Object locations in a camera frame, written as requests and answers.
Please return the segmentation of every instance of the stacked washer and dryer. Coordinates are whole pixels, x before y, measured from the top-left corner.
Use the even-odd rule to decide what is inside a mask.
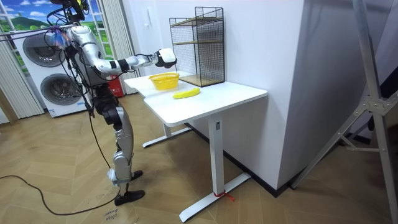
[[[40,34],[41,32],[32,37],[27,36],[35,33],[12,35],[13,38],[22,37],[14,40],[14,43],[39,92],[40,96],[37,97],[43,99],[52,117],[85,110],[85,102],[78,90],[82,88],[86,92],[85,88],[76,85],[73,77],[69,76],[65,55],[56,50],[56,47],[47,45],[52,34]]]

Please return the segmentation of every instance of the banana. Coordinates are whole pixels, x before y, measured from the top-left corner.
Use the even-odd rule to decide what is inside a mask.
[[[186,97],[191,97],[191,96],[195,96],[197,94],[200,93],[200,89],[199,88],[193,88],[191,90],[188,91],[182,91],[179,93],[176,93],[173,95],[174,99],[182,99],[182,98],[186,98]]]

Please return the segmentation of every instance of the window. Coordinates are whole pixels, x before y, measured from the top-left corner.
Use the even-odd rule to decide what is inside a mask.
[[[98,39],[99,45],[106,52],[106,58],[113,58],[111,45],[103,22],[103,13],[98,0],[89,0],[90,14],[86,15],[85,21],[81,25],[88,26]],[[0,0],[0,32],[9,32],[14,30],[35,30],[48,27],[46,20],[48,13],[58,9],[60,6],[52,4],[50,1],[30,1],[30,0]],[[52,16],[49,21],[53,24],[62,25],[63,21]],[[21,69],[28,74],[24,62],[15,49],[13,43],[10,48],[14,52]]]

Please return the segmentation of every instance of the wire shelf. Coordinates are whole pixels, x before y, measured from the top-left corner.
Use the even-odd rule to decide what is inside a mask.
[[[194,18],[170,18],[180,80],[204,87],[224,82],[223,8],[196,7]]]

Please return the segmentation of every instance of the curtain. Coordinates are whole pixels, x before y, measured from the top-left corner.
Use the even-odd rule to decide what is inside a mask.
[[[104,20],[108,24],[107,31],[108,35],[111,37],[111,44],[113,44],[114,58],[120,60],[134,55],[121,2],[116,0],[100,0],[99,2],[103,8]],[[138,71],[129,72],[120,76],[123,92],[125,94],[137,92],[124,82],[125,79],[136,77],[139,77]]]
[[[7,42],[0,42],[0,88],[18,118],[44,113]]]

